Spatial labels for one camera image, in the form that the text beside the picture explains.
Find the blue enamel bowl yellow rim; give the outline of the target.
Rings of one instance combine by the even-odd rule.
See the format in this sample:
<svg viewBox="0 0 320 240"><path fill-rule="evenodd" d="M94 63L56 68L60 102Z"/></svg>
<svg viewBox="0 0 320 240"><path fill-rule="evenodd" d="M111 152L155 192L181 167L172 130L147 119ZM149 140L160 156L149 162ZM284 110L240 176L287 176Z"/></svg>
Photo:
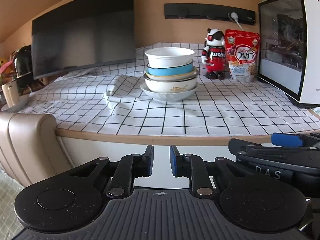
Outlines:
<svg viewBox="0 0 320 240"><path fill-rule="evenodd" d="M175 76L182 75L192 72L194 70L193 61L189 64L176 66L176 67L168 67L168 68L153 68L150 67L150 64L147 64L147 72L154 76Z"/></svg>

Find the white paper bowl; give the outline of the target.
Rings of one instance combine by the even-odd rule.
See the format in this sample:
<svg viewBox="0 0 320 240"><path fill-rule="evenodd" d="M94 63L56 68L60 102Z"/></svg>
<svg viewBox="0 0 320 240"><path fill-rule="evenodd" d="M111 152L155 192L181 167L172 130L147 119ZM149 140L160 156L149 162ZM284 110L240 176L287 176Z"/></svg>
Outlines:
<svg viewBox="0 0 320 240"><path fill-rule="evenodd" d="M195 51L181 47L162 47L149 49L145 55L151 68L170 68L191 63Z"/></svg>

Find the white black grid tablecloth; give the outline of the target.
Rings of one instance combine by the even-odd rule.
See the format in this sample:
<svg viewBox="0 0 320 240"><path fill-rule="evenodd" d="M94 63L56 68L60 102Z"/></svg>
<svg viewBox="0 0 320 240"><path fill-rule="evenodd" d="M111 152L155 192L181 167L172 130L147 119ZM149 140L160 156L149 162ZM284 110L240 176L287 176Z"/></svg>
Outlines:
<svg viewBox="0 0 320 240"><path fill-rule="evenodd" d="M319 130L319 117L258 81L208 80L200 55L197 91L180 102L160 102L141 89L148 59L136 50L134 63L76 70L32 94L24 113L52 114L57 126L80 132L125 135L271 135Z"/></svg>

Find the white ceramic bowl floral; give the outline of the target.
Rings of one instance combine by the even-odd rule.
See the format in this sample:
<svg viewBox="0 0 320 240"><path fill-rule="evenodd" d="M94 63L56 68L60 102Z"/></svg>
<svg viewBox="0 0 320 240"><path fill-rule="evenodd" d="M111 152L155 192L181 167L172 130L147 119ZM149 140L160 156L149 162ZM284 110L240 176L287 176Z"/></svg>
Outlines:
<svg viewBox="0 0 320 240"><path fill-rule="evenodd" d="M178 93L192 90L197 84L197 76L178 81L156 81L144 74L149 90L155 93Z"/></svg>

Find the beige leather chair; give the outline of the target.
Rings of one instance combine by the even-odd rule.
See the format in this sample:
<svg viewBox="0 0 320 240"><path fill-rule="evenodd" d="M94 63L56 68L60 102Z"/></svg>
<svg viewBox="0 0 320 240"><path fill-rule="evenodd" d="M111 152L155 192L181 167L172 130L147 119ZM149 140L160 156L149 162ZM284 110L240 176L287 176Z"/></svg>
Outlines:
<svg viewBox="0 0 320 240"><path fill-rule="evenodd" d="M50 114L1 113L1 168L23 186L68 171L72 165Z"/></svg>

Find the red granola cereal bag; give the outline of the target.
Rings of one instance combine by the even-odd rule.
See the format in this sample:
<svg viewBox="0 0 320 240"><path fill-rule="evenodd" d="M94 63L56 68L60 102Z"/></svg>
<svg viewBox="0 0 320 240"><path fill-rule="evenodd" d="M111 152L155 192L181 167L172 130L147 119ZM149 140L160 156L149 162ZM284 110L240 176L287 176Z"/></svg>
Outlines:
<svg viewBox="0 0 320 240"><path fill-rule="evenodd" d="M260 35L242 30L225 32L226 57L233 80L253 82L257 70Z"/></svg>

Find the red black robot toy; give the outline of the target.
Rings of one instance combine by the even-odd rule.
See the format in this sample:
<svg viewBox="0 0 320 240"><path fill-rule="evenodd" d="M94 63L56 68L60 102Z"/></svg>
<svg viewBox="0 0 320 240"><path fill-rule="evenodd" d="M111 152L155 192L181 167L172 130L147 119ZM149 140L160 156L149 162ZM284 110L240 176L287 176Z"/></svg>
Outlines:
<svg viewBox="0 0 320 240"><path fill-rule="evenodd" d="M225 36L219 29L207 29L201 61L207 68L206 78L210 80L225 78Z"/></svg>

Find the white glass-sided computer case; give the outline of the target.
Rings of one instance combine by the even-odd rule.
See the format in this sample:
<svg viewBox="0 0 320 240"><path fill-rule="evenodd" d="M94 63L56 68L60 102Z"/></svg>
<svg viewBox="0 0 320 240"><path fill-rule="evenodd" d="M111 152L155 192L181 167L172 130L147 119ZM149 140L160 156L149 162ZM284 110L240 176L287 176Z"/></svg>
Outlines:
<svg viewBox="0 0 320 240"><path fill-rule="evenodd" d="M266 0L258 5L257 78L299 108L319 106L319 1Z"/></svg>

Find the black monitor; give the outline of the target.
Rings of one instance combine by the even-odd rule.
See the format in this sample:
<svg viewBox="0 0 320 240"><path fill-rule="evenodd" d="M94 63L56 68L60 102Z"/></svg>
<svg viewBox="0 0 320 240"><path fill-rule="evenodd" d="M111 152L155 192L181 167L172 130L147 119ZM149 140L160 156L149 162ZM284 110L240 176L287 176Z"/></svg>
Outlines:
<svg viewBox="0 0 320 240"><path fill-rule="evenodd" d="M74 0L32 21L36 79L136 59L134 0Z"/></svg>

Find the beige cup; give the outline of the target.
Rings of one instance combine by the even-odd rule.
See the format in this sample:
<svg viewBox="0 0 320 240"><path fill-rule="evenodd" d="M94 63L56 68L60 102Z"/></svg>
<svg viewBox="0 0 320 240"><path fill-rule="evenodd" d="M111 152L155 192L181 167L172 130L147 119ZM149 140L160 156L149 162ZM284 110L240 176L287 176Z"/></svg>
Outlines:
<svg viewBox="0 0 320 240"><path fill-rule="evenodd" d="M2 90L8 107L13 107L19 103L20 95L15 80L2 85Z"/></svg>

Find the black wall power strip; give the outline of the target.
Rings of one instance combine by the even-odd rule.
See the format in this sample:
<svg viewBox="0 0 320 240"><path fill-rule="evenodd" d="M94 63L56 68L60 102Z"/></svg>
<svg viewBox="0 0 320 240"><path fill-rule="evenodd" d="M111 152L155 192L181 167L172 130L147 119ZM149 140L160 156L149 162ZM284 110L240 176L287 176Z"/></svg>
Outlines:
<svg viewBox="0 0 320 240"><path fill-rule="evenodd" d="M205 19L213 21L232 21L231 14L238 15L238 22L247 25L256 24L255 11L236 7L201 3L165 3L166 19Z"/></svg>

